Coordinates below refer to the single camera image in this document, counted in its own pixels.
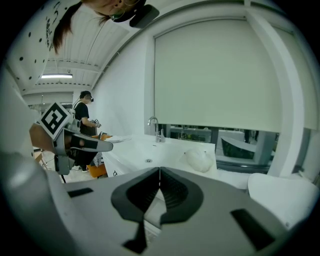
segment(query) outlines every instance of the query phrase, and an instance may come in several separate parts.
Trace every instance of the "black hair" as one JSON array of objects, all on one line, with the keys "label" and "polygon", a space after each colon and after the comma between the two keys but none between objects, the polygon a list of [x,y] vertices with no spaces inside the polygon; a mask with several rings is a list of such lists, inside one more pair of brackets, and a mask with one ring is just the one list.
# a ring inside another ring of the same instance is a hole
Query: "black hair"
[{"label": "black hair", "polygon": [[[53,46],[54,46],[54,50],[55,50],[56,54],[58,54],[58,50],[62,46],[63,41],[64,41],[65,37],[67,36],[67,34],[69,32],[72,33],[72,30],[71,30],[72,17],[79,10],[79,8],[83,4],[83,2],[86,3],[86,2],[88,2],[88,0],[82,0],[82,1],[78,2],[77,4],[70,6],[68,8],[68,10],[65,12],[65,14],[63,15],[62,19],[60,20],[58,26],[55,28],[54,35],[53,35]],[[96,12],[96,13],[98,15],[102,16],[100,19],[100,22],[99,22],[100,26],[110,19],[110,17],[107,15],[104,15],[99,12]]]},{"label": "black hair", "polygon": [[84,90],[80,93],[80,99],[83,99],[85,96],[90,95],[91,96],[91,92],[88,90]]}]

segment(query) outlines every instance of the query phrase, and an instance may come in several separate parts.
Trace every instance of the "black t-shirt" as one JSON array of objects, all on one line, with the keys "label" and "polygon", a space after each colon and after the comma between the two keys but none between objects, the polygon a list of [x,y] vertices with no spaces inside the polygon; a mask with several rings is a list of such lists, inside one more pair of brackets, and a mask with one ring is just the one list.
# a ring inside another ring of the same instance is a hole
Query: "black t-shirt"
[{"label": "black t-shirt", "polygon": [[84,134],[85,133],[84,130],[86,129],[86,126],[82,123],[81,119],[89,118],[88,107],[83,102],[80,102],[77,104],[74,110],[75,110],[75,115],[74,115],[75,119],[78,119],[80,121],[80,132]]}]

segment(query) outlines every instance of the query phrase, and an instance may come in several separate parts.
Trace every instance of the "fluorescent light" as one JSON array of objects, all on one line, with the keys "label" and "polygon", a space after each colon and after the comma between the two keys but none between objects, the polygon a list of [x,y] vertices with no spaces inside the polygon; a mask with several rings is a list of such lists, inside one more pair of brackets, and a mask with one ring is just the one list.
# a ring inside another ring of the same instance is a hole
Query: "fluorescent light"
[{"label": "fluorescent light", "polygon": [[41,78],[72,78],[72,74],[43,74]]}]

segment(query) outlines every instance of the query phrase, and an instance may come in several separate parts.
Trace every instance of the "roller blind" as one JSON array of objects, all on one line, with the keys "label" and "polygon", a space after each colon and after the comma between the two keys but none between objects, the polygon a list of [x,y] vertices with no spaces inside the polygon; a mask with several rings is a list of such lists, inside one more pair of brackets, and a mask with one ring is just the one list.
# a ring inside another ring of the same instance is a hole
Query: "roller blind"
[{"label": "roller blind", "polygon": [[278,28],[275,30],[289,50],[298,71],[304,100],[304,127],[317,130],[319,118],[317,93],[309,65],[294,35]]},{"label": "roller blind", "polygon": [[154,97],[162,124],[281,130],[276,72],[246,21],[200,22],[158,37]]}]

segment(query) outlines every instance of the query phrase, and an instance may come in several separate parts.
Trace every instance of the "floor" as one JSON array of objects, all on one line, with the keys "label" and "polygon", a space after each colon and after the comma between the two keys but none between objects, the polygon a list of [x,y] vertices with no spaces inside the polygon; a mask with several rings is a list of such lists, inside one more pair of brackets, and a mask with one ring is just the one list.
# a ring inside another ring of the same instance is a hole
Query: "floor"
[{"label": "floor", "polygon": [[[46,167],[50,171],[56,171],[55,169],[55,162],[54,162],[54,154],[48,151],[42,152],[44,161],[47,162]],[[79,166],[74,166],[71,170],[69,175],[64,175],[65,182],[72,183],[72,182],[84,182],[94,180],[94,178],[90,175],[90,172],[83,173],[79,170]]]}]

